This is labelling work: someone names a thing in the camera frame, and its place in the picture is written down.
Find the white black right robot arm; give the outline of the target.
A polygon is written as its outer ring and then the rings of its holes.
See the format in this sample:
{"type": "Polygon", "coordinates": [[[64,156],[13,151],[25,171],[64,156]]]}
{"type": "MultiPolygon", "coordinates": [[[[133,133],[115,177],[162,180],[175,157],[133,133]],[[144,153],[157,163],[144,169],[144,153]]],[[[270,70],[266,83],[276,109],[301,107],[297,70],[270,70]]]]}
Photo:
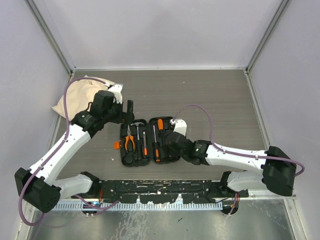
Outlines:
{"type": "Polygon", "coordinates": [[[221,177],[219,191],[225,197],[253,189],[267,189],[284,197],[293,194],[297,165],[276,146],[258,151],[214,146],[206,140],[191,141],[178,132],[171,133],[165,144],[193,165],[238,169],[224,172],[221,177]]]}

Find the black orange grip screwdriver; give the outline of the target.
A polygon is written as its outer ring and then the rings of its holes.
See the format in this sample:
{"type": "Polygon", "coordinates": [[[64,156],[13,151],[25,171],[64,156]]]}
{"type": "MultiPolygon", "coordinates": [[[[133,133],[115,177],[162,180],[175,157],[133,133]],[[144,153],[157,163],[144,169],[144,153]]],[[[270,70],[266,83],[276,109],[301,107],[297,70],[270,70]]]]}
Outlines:
{"type": "Polygon", "coordinates": [[[160,158],[160,152],[159,152],[159,145],[158,145],[157,138],[156,138],[156,128],[155,128],[155,125],[153,125],[152,128],[153,128],[153,137],[154,137],[155,161],[156,161],[157,163],[159,163],[159,162],[161,161],[161,158],[160,158]]]}

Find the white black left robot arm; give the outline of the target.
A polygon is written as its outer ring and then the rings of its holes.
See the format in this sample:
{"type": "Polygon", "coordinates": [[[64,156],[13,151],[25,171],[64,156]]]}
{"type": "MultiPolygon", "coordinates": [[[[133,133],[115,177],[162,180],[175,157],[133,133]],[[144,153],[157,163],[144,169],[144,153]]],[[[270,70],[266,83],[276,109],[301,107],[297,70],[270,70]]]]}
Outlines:
{"type": "Polygon", "coordinates": [[[121,93],[100,90],[94,95],[89,110],[77,113],[64,135],[37,163],[29,169],[20,168],[14,175],[18,195],[40,210],[48,213],[59,200],[78,194],[95,198],[100,194],[100,179],[83,171],[77,176],[57,177],[73,155],[107,123],[128,124],[134,120],[134,102],[128,100],[123,111],[121,93]]]}

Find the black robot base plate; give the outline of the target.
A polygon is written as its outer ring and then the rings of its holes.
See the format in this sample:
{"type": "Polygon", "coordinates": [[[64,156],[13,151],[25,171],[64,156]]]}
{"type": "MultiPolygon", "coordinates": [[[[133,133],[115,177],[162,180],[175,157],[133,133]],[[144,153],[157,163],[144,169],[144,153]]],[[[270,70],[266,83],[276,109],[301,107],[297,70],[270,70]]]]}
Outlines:
{"type": "Polygon", "coordinates": [[[123,204],[174,203],[182,197],[184,204],[217,203],[218,199],[233,198],[235,192],[212,180],[104,180],[96,195],[80,193],[84,199],[102,198],[104,203],[123,204]]]}

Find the orange black needle nose pliers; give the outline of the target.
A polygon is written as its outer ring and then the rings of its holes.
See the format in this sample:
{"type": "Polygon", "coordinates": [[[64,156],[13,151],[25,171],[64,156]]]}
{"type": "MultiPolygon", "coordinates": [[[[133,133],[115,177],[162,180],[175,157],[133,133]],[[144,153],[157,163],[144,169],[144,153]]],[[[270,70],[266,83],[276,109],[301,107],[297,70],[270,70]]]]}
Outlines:
{"type": "Polygon", "coordinates": [[[125,150],[126,150],[127,153],[134,152],[135,149],[136,149],[134,136],[131,134],[130,125],[127,126],[127,132],[126,132],[124,147],[125,147],[125,150]]]}

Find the black plastic tool case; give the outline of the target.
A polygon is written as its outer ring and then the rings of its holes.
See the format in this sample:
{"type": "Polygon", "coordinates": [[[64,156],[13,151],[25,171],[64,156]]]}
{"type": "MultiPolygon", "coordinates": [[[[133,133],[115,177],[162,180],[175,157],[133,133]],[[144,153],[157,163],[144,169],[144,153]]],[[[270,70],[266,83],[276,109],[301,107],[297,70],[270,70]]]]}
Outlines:
{"type": "Polygon", "coordinates": [[[119,141],[114,143],[114,148],[120,152],[120,160],[122,165],[126,167],[142,167],[148,165],[150,162],[156,164],[169,164],[177,162],[181,157],[174,152],[172,152],[166,145],[165,140],[167,136],[173,133],[174,126],[171,124],[172,116],[160,116],[153,117],[149,120],[146,119],[135,119],[135,122],[143,122],[143,126],[139,129],[140,140],[135,142],[135,151],[126,152],[125,150],[125,140],[127,136],[127,124],[120,125],[119,141]],[[163,136],[160,135],[158,129],[158,119],[163,120],[163,136]],[[155,125],[156,140],[158,142],[160,162],[156,162],[155,158],[155,148],[154,148],[154,133],[153,125],[155,125]],[[144,143],[143,143],[143,131],[146,132],[146,142],[147,142],[147,156],[144,155],[144,143]]]}

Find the orange handle black shaft screwdriver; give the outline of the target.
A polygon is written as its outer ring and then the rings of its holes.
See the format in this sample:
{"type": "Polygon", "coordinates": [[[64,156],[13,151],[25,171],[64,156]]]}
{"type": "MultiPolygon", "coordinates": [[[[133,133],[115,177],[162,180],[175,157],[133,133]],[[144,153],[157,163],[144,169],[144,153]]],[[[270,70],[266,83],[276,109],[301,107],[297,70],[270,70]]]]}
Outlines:
{"type": "Polygon", "coordinates": [[[157,120],[157,126],[158,126],[158,130],[159,130],[159,134],[163,137],[163,133],[164,133],[164,122],[161,118],[159,118],[157,120]]]}

